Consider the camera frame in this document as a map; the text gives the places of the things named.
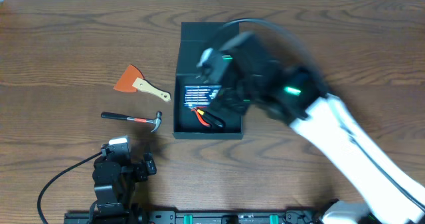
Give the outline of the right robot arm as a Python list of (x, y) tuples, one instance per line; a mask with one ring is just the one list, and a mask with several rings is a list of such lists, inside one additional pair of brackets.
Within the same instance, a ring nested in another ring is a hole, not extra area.
[(368, 136), (308, 66), (284, 67), (251, 32), (205, 49), (197, 68), (221, 89), (211, 106), (245, 114), (253, 104), (318, 148), (381, 223), (423, 223), (424, 187)]

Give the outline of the small claw hammer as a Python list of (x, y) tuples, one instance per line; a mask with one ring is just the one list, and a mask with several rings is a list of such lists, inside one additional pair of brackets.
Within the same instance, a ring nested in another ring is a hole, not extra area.
[(154, 119), (147, 119), (147, 118), (136, 118), (133, 116), (127, 116), (124, 114), (116, 114), (112, 112), (102, 112), (101, 117), (105, 119), (111, 119), (111, 120), (122, 120), (122, 121), (132, 121), (132, 122), (139, 122), (144, 124), (152, 124), (154, 125), (151, 133), (154, 133), (158, 130), (162, 123), (162, 112), (158, 111), (156, 112)]

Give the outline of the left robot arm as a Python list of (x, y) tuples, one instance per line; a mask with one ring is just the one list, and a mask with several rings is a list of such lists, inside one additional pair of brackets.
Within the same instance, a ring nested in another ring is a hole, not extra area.
[(132, 162), (129, 144), (104, 144), (92, 174), (100, 217), (128, 216), (135, 185), (156, 173), (148, 147), (141, 160)]

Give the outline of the blue screwdriver set case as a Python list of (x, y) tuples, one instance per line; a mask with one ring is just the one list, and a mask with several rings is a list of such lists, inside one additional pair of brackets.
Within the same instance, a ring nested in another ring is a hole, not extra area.
[(208, 106), (216, 97), (220, 89), (220, 85), (185, 86), (184, 106), (188, 108)]

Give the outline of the black yellow screwdriver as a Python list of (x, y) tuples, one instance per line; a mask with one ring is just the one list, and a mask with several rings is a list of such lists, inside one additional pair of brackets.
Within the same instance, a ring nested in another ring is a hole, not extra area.
[(200, 117), (211, 127), (217, 127), (217, 128), (224, 128), (224, 122), (217, 118), (216, 116), (212, 115), (211, 113), (202, 110), (197, 109), (197, 114), (200, 115)]

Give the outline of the red handled pliers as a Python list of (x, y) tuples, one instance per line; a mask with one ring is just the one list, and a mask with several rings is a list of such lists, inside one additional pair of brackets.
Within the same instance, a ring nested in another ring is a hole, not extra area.
[(205, 127), (210, 128), (211, 125), (203, 119), (203, 111), (198, 108), (192, 108), (192, 112), (194, 112), (197, 116), (197, 120)]

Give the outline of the orange scraper wooden handle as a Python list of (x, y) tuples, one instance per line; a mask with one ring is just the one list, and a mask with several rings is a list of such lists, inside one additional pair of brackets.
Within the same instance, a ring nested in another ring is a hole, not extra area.
[(128, 65), (120, 79), (116, 82), (114, 90), (126, 93), (145, 92), (162, 99), (164, 102), (171, 101), (170, 93), (160, 90), (150, 84), (144, 78), (142, 72), (132, 64)]

